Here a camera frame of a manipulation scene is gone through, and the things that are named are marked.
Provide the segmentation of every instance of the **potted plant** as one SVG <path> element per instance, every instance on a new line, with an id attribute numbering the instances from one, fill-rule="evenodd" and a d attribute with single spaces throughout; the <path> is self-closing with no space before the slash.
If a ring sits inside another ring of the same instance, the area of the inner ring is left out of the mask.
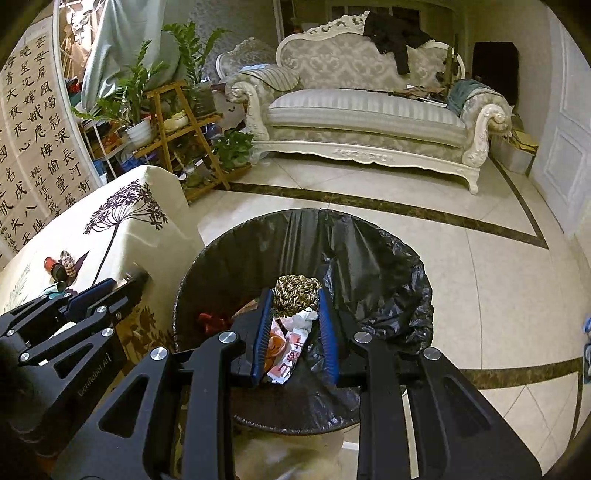
<path id="1" fill-rule="evenodd" d="M 250 159 L 252 134 L 238 130 L 226 130 L 213 146 L 225 170 L 242 167 Z"/>
<path id="2" fill-rule="evenodd" d="M 142 100 L 146 84 L 158 72 L 168 68 L 160 61 L 147 69 L 143 65 L 151 40 L 145 40 L 129 71 L 124 72 L 117 82 L 116 90 L 96 101 L 96 113 L 83 113 L 75 108 L 72 111 L 85 120 L 115 120 L 126 126 L 125 132 L 136 148 L 148 145 L 154 139 L 150 119 L 142 120 Z"/>
<path id="3" fill-rule="evenodd" d="M 217 40 L 229 30 L 215 29 L 203 42 L 196 33 L 195 22 L 186 25 L 168 24 L 162 31 L 170 33 L 177 42 L 180 60 L 187 70 L 187 88 L 185 92 L 196 118 L 209 116 L 216 111 L 213 93 L 209 82 L 203 82 L 203 68 L 208 55 Z"/>

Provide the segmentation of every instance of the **black plastic bag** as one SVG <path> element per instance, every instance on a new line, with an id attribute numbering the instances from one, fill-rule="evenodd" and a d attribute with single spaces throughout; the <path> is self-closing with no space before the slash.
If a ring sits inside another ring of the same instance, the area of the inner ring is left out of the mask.
<path id="1" fill-rule="evenodd" d="M 418 255 L 400 239 L 352 215 L 297 209 L 270 213 L 227 231 L 196 258 L 174 305 L 177 350 L 199 346 L 200 313 L 231 317 L 273 287 L 281 275 L 318 278 L 335 309 L 363 329 L 418 352 L 433 338 L 431 285 Z M 319 434 L 359 422 L 359 393 L 324 378 L 315 323 L 294 372 L 284 385 L 234 389 L 240 424 L 282 434 Z"/>

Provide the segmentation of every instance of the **sofa armrest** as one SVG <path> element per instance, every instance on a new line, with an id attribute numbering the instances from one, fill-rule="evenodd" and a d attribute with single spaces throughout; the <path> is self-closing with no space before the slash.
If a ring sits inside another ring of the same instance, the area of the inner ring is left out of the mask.
<path id="1" fill-rule="evenodd" d="M 276 90 L 260 78 L 247 73 L 237 73 L 226 81 L 226 98 L 234 103 L 248 103 L 246 127 L 254 135 L 254 140 L 269 140 L 267 113 L 272 104 L 281 95 L 290 90 Z"/>
<path id="2" fill-rule="evenodd" d="M 489 136 L 511 132 L 511 113 L 502 95 L 479 93 L 466 101 L 460 114 L 467 132 L 463 164 L 478 168 L 485 162 Z"/>

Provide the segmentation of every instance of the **black jacket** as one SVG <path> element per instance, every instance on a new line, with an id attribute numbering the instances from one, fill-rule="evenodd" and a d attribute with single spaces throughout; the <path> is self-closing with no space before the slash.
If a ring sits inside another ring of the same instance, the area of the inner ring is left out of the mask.
<path id="1" fill-rule="evenodd" d="M 393 52 L 400 75 L 410 73 L 407 45 L 418 48 L 431 40 L 420 28 L 391 15 L 370 12 L 365 20 L 363 36 L 369 37 L 380 53 Z"/>

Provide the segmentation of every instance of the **metal screw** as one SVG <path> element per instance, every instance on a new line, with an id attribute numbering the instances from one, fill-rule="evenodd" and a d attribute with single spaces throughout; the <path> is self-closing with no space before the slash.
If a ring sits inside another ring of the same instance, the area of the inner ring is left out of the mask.
<path id="1" fill-rule="evenodd" d="M 423 355 L 427 360 L 439 360 L 441 358 L 441 352 L 433 346 L 425 348 Z"/>
<path id="2" fill-rule="evenodd" d="M 234 332 L 222 332 L 218 339 L 222 343 L 232 343 L 236 340 L 236 334 Z"/>
<path id="3" fill-rule="evenodd" d="M 371 342 L 371 334 L 368 332 L 357 332 L 353 338 L 357 343 L 369 343 Z"/>
<path id="4" fill-rule="evenodd" d="M 150 357 L 152 360 L 162 360 L 168 355 L 168 350 L 163 346 L 158 346 L 154 350 L 150 352 Z"/>

